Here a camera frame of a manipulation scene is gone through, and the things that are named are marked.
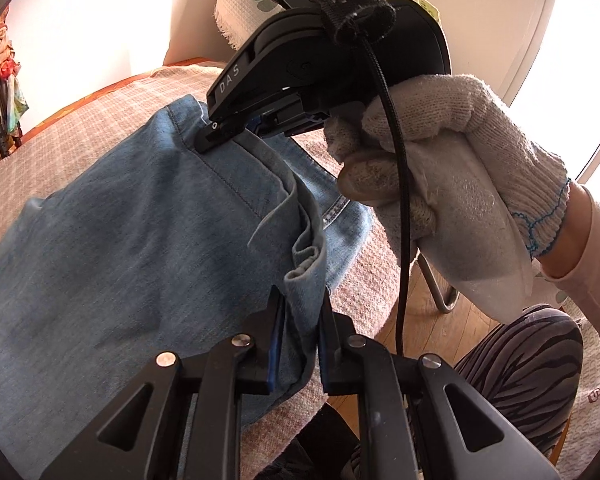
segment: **triangular cutout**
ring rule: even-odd
[[[153,392],[152,384],[144,384],[100,430],[98,441],[122,451],[131,451],[136,444],[140,425]]]
[[[455,384],[448,384],[445,393],[456,417],[464,445],[469,451],[480,451],[504,439],[502,430]]]

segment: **yellow tag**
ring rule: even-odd
[[[424,10],[426,10],[430,14],[430,16],[434,20],[436,20],[439,25],[441,25],[440,12],[436,9],[434,5],[430,4],[427,0],[418,0],[418,5],[421,6]]]

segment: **wooden floor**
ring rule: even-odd
[[[432,271],[445,296],[448,285],[435,270]],[[439,313],[417,264],[411,273],[409,290],[404,335],[404,352],[408,357],[435,352],[448,363],[455,364],[497,325],[496,321],[483,314],[463,296],[458,299],[451,313]],[[394,308],[376,337],[391,352],[395,352],[395,316]],[[358,434],[357,397],[331,397],[329,403]]]

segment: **person's arm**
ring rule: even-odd
[[[560,232],[538,260],[600,334],[600,204],[582,186],[571,183]]]

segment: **denim fabric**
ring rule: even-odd
[[[0,448],[24,479],[149,359],[209,350],[273,284],[289,304],[280,380],[244,399],[242,423],[308,381],[325,284],[346,272],[370,215],[339,206],[333,177],[292,140],[270,144],[313,195],[249,132],[203,156],[187,149],[206,120],[191,96],[168,105],[67,187],[29,200],[0,243]]]

